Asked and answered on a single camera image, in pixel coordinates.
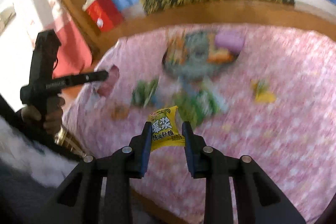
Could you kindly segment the person left hand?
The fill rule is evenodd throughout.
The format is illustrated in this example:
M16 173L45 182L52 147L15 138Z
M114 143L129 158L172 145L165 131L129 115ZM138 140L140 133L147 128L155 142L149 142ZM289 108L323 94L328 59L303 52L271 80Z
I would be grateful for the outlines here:
M44 129L49 135L58 133L62 126L63 109L65 100L63 97L51 97L51 111L47 114L41 114L39 110L32 105L27 105L21 109L22 120L29 125L37 126L38 129Z

